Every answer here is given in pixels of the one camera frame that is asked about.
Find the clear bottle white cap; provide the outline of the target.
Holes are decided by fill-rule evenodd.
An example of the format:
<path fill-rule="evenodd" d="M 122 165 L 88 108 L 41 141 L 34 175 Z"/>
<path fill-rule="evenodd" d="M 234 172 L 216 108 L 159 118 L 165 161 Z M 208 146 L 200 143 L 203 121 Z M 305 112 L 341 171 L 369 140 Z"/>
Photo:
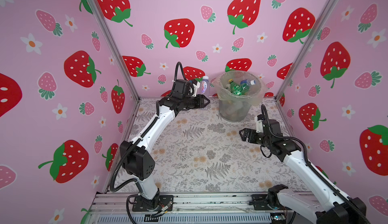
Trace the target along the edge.
<path fill-rule="evenodd" d="M 208 76 L 203 76 L 201 81 L 201 94 L 209 97 L 210 95 L 210 82 Z"/>

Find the green bottle yellow cap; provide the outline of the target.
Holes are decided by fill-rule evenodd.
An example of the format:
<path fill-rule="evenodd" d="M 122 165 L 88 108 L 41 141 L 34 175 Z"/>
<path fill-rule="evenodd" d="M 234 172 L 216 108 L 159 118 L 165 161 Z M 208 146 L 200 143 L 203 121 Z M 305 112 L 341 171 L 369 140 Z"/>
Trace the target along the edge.
<path fill-rule="evenodd" d="M 249 92 L 250 86 L 247 83 L 237 85 L 234 93 L 238 96 L 246 95 Z"/>

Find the clear bottle blue label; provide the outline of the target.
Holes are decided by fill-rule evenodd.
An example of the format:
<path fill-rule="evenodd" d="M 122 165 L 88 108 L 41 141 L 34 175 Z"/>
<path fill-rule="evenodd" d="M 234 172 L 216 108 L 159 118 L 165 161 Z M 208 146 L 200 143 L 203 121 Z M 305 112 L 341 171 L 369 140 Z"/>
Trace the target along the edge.
<path fill-rule="evenodd" d="M 255 80 L 248 80 L 248 79 L 245 79 L 245 80 L 242 80 L 240 82 L 240 85 L 241 86 L 252 86 L 252 85 L 255 85 L 256 84 L 256 81 Z"/>

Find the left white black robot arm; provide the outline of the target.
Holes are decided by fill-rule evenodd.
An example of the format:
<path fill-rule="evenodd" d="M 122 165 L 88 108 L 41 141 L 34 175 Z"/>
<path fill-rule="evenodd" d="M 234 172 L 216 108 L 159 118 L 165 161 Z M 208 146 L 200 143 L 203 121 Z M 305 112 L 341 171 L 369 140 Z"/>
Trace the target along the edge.
<path fill-rule="evenodd" d="M 205 108 L 210 100 L 197 91 L 201 83 L 197 80 L 177 79 L 173 83 L 172 91 L 156 102 L 156 112 L 146 126 L 130 141 L 123 141 L 120 145 L 120 161 L 114 174 L 122 167 L 132 175 L 115 187 L 115 177 L 111 178 L 110 191 L 120 190 L 130 182 L 136 183 L 143 200 L 155 202 L 160 194 L 153 178 L 155 161 L 151 156 L 154 144 L 181 111 Z"/>

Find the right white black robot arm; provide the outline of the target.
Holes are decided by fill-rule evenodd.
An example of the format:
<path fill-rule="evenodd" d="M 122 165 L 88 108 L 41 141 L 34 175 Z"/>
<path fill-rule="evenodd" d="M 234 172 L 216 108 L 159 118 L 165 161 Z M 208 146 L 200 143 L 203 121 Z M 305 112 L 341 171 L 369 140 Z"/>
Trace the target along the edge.
<path fill-rule="evenodd" d="M 270 208 L 287 207 L 314 224 L 369 223 L 364 202 L 337 188 L 309 161 L 307 148 L 299 139 L 281 133 L 279 122 L 258 119 L 255 129 L 244 128 L 239 135 L 244 142 L 267 148 L 271 156 L 299 176 L 317 199 L 313 202 L 281 184 L 268 190 L 266 201 Z"/>

